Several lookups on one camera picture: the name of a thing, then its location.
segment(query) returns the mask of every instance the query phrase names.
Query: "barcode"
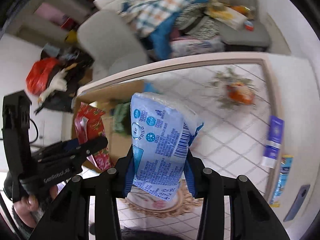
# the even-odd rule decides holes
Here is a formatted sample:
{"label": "barcode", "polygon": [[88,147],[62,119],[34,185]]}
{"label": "barcode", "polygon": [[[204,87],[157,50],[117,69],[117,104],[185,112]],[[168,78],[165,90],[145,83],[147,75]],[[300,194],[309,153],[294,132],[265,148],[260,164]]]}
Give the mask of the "barcode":
{"label": "barcode", "polygon": [[183,123],[182,134],[179,140],[177,149],[175,150],[174,156],[179,158],[186,158],[188,153],[188,142],[190,140],[190,132],[186,123]]}

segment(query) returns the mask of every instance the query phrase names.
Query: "plaid blanket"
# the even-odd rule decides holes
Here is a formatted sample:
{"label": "plaid blanket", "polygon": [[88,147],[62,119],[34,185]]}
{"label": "plaid blanket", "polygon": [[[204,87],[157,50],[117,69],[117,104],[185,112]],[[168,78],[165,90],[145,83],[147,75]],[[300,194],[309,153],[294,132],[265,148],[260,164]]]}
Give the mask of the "plaid blanket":
{"label": "plaid blanket", "polygon": [[164,20],[195,0],[125,0],[128,9],[120,15],[140,38],[149,36]]}

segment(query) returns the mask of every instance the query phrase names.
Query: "blue gripper pad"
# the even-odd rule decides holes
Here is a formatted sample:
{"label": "blue gripper pad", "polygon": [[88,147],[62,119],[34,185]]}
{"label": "blue gripper pad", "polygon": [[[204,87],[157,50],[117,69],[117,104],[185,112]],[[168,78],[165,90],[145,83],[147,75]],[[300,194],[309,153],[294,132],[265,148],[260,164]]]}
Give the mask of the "blue gripper pad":
{"label": "blue gripper pad", "polygon": [[184,176],[186,177],[188,190],[191,193],[191,195],[195,197],[197,194],[196,187],[195,187],[195,176],[193,175],[193,172],[190,168],[188,159],[186,159],[186,163],[184,164],[183,173],[184,173]]}
{"label": "blue gripper pad", "polygon": [[124,196],[127,196],[128,193],[131,191],[133,179],[134,179],[134,162],[132,157],[128,166],[127,173],[125,175],[125,186],[122,191]]}

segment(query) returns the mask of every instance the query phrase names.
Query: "chair seat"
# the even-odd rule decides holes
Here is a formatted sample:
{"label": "chair seat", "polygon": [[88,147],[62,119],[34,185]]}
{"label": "chair seat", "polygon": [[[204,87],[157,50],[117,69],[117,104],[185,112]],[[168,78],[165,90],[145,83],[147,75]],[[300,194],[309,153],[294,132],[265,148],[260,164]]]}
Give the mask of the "chair seat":
{"label": "chair seat", "polygon": [[217,21],[221,40],[227,45],[243,45],[267,48],[271,41],[270,36],[262,23],[252,21],[254,30],[249,31],[245,27],[234,30],[222,22]]}

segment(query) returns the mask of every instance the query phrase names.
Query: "blue plastic package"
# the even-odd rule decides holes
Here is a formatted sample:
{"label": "blue plastic package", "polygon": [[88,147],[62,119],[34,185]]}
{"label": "blue plastic package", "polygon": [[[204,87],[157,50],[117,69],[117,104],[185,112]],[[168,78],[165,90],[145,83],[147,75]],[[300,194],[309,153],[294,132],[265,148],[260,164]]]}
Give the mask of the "blue plastic package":
{"label": "blue plastic package", "polygon": [[203,126],[197,114],[178,101],[154,93],[131,99],[133,184],[163,200],[176,194],[189,143]]}

